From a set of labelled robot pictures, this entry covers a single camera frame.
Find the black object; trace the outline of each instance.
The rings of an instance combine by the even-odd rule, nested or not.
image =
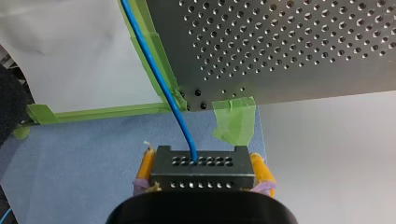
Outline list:
[[[201,91],[200,91],[200,90],[196,90],[196,91],[195,91],[195,95],[196,95],[196,96],[200,96],[200,95],[201,95]]]
[[[206,104],[205,103],[201,103],[201,109],[206,109]]]
[[[22,121],[26,94],[21,83],[0,65],[0,146]]]
[[[297,224],[297,220],[283,204],[259,193],[157,191],[125,201],[106,224],[135,223]]]
[[[174,151],[158,146],[151,170],[151,185],[163,190],[224,191],[252,189],[254,171],[247,147],[233,151],[200,151],[192,161],[189,151]]]

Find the perforated metal panel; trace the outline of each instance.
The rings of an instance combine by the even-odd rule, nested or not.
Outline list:
[[[148,1],[192,110],[242,96],[268,104],[396,90],[395,5],[396,0]]]

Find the screw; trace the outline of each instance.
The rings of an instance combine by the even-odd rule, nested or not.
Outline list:
[[[206,109],[206,104],[205,103],[201,103],[201,109]]]

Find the green masking tape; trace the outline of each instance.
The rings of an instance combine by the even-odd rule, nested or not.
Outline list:
[[[217,129],[213,136],[233,146],[247,146],[254,134],[256,103],[253,97],[213,102]]]

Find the purple tape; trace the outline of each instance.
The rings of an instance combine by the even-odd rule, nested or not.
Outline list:
[[[276,189],[276,183],[273,181],[265,181],[261,182],[250,191],[271,196],[271,189]]]
[[[147,179],[136,179],[134,181],[134,195],[144,193],[149,188]]]

